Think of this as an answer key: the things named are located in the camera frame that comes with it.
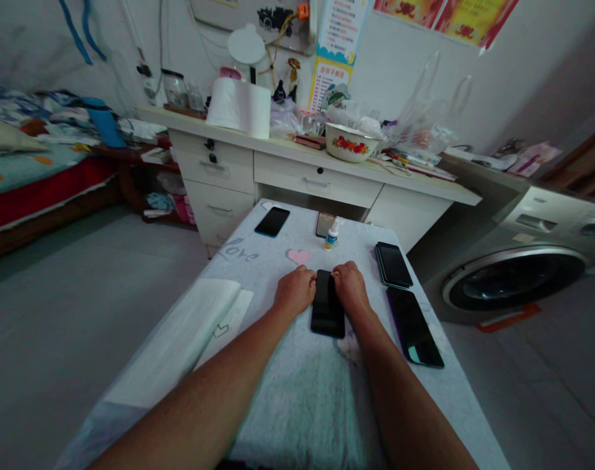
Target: forearm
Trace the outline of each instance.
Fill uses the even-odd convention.
[[[395,468],[475,469],[450,423],[369,309],[353,316],[380,433]]]
[[[245,418],[292,317],[269,310],[189,375],[91,468],[212,469]]]

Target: pillow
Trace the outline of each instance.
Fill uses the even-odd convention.
[[[0,151],[44,151],[47,149],[37,139],[0,121]]]

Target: hand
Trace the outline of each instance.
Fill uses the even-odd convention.
[[[315,298],[317,273],[300,264],[278,281],[272,309],[297,317],[312,304]]]
[[[350,319],[371,312],[365,290],[365,280],[354,261],[340,264],[332,270],[337,296]]]

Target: toilet paper roll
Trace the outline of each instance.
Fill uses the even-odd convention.
[[[269,138],[271,90],[232,78],[213,83],[206,123],[243,131],[251,137]]]

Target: desk drawer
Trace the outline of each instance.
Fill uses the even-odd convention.
[[[254,207],[254,196],[185,180],[200,237],[221,246]]]
[[[216,140],[215,148],[208,150],[204,146],[208,139],[204,137],[173,129],[169,135],[185,180],[254,194],[252,150]],[[217,157],[217,164],[210,161],[211,154]]]
[[[365,208],[374,204],[382,188],[377,181],[258,151],[254,152],[254,180]]]

